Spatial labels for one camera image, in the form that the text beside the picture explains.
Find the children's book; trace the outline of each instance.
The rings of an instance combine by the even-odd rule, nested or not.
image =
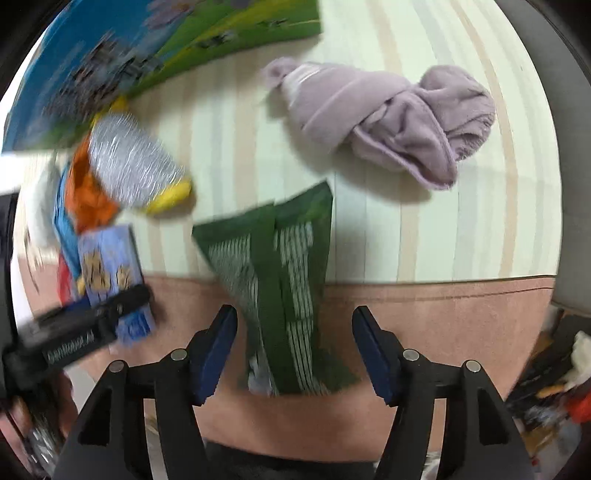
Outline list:
[[[243,48],[320,31],[317,0],[73,0],[27,69],[3,150],[68,147],[119,95]]]

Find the red object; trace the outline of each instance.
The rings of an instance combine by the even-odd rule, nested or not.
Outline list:
[[[570,417],[576,423],[591,421],[591,392],[586,397],[572,398],[566,404]]]
[[[57,262],[57,296],[62,305],[72,303],[72,274],[61,253]]]

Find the orange object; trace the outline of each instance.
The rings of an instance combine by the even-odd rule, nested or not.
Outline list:
[[[119,211],[119,205],[105,193],[90,170],[89,146],[87,136],[74,154],[66,182],[66,211],[78,234],[110,224]]]

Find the purple towel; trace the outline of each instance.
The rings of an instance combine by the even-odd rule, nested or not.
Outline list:
[[[432,190],[455,184],[456,162],[480,148],[495,122],[491,94],[455,66],[432,67],[416,85],[395,73],[286,57],[264,75],[270,87],[281,86],[303,134],[327,153],[348,142],[358,157],[406,169]]]

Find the white fabric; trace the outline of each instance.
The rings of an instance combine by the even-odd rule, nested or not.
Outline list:
[[[35,181],[25,192],[25,216],[31,243],[37,248],[58,247],[53,229],[56,193],[60,170],[53,157],[45,164]]]

